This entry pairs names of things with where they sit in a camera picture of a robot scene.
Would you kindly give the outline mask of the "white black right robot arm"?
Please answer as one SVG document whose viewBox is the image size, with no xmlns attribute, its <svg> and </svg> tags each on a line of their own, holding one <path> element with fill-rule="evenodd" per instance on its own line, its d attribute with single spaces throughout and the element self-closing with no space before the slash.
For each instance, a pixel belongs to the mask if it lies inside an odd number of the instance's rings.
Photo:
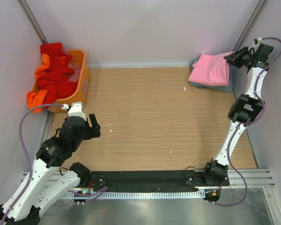
<svg viewBox="0 0 281 225">
<path fill-rule="evenodd" d="M 225 56 L 226 62 L 237 68 L 247 68 L 247 85 L 231 107 L 228 118 L 230 125 L 218 154 L 206 163 L 202 173 L 202 181 L 208 186 L 221 184 L 228 178 L 228 166 L 235 146 L 247 127 L 257 122 L 264 113 L 265 102 L 261 98 L 261 90 L 269 69 L 267 62 L 273 47 L 256 43 L 252 47 L 244 47 L 238 52 Z"/>
</svg>

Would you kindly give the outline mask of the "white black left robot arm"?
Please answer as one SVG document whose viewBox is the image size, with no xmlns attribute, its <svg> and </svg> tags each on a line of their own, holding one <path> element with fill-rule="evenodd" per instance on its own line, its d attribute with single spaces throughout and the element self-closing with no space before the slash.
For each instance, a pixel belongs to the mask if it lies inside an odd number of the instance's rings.
<svg viewBox="0 0 281 225">
<path fill-rule="evenodd" d="M 31 171 L 5 203 L 0 205 L 0 223 L 6 225 L 37 225 L 40 218 L 63 194 L 75 187 L 86 187 L 90 170 L 73 163 L 61 179 L 43 191 L 49 178 L 72 156 L 82 141 L 101 135 L 94 114 L 88 119 L 69 116 L 55 136 L 44 141 L 36 154 Z"/>
</svg>

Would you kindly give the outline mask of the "pink t shirt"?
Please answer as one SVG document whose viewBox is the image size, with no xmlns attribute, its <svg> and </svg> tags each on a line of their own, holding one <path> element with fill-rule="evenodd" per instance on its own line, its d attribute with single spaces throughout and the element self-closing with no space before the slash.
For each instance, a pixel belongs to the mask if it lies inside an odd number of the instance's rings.
<svg viewBox="0 0 281 225">
<path fill-rule="evenodd" d="M 234 52 L 225 52 L 217 55 L 201 54 L 191 65 L 192 71 L 189 82 L 210 87 L 229 85 L 229 65 L 225 56 Z"/>
</svg>

